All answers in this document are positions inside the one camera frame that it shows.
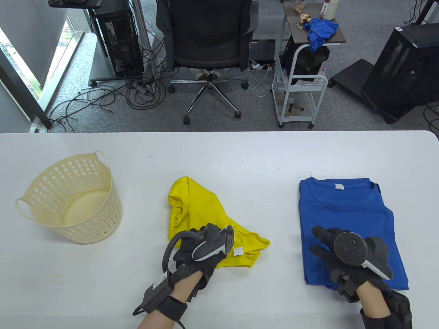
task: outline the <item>clothing tag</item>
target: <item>clothing tag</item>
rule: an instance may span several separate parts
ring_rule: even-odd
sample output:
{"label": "clothing tag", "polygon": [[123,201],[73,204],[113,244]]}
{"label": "clothing tag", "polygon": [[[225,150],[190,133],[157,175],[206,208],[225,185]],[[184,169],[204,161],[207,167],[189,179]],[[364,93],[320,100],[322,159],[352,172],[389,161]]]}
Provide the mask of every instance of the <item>clothing tag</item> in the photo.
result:
{"label": "clothing tag", "polygon": [[163,281],[166,280],[166,278],[168,277],[168,271],[166,271],[165,273],[163,273],[161,279],[157,280],[156,282],[154,282],[154,284],[152,285],[152,289],[154,290],[160,283],[162,283]]}
{"label": "clothing tag", "polygon": [[233,249],[234,256],[241,256],[243,254],[244,254],[244,247],[239,247],[239,248]]}

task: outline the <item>blue t-shirt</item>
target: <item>blue t-shirt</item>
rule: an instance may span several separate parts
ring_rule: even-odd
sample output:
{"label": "blue t-shirt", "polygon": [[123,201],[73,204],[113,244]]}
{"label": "blue t-shirt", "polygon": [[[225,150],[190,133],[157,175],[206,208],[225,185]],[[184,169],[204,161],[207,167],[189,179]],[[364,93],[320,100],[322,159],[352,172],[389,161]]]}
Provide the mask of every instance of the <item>blue t-shirt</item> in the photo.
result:
{"label": "blue t-shirt", "polygon": [[378,184],[367,178],[318,180],[311,177],[302,180],[299,211],[303,270],[308,284],[337,289],[337,284],[329,278],[326,264],[309,250],[312,245],[321,244],[311,234],[311,229],[320,225],[325,229],[346,229],[363,238],[381,237],[390,249],[388,264],[393,271],[393,279],[385,282],[392,289],[409,289],[395,242],[393,213],[384,205]]}

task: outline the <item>computer tower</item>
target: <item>computer tower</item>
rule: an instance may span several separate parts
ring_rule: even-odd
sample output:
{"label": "computer tower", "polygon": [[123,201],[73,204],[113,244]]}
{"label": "computer tower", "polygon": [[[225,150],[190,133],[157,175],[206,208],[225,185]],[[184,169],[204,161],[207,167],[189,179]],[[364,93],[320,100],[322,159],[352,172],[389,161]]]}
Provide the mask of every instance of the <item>computer tower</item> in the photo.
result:
{"label": "computer tower", "polygon": [[116,77],[139,77],[143,56],[128,0],[104,0],[94,10]]}
{"label": "computer tower", "polygon": [[395,28],[362,94],[386,122],[439,100],[439,24]]}

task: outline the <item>laundry basket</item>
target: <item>laundry basket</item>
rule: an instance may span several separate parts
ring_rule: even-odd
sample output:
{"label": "laundry basket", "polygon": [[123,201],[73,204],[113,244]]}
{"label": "laundry basket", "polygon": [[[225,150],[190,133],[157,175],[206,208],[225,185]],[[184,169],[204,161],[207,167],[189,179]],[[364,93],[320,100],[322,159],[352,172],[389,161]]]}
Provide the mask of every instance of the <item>laundry basket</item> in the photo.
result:
{"label": "laundry basket", "polygon": [[44,170],[16,201],[17,210],[78,243],[110,236],[120,224],[122,205],[111,170],[98,153],[104,157],[99,151],[78,154]]}

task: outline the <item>black bag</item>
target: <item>black bag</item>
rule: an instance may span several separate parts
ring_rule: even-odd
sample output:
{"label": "black bag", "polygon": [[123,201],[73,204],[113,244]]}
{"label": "black bag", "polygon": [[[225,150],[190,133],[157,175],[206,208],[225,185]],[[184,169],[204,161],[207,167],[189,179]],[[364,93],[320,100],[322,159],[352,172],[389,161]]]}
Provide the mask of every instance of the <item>black bag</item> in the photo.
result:
{"label": "black bag", "polygon": [[[290,37],[283,56],[283,66],[287,69],[288,75],[290,74],[291,65],[293,64],[294,53],[301,45],[296,45],[293,39]],[[320,47],[315,53],[309,51],[309,47],[302,49],[297,56],[296,66],[294,69],[295,75],[304,74],[318,74],[320,66],[324,61],[329,58],[328,47]],[[292,85],[297,82],[298,79],[293,79]],[[313,81],[312,79],[301,79],[305,81]]]}

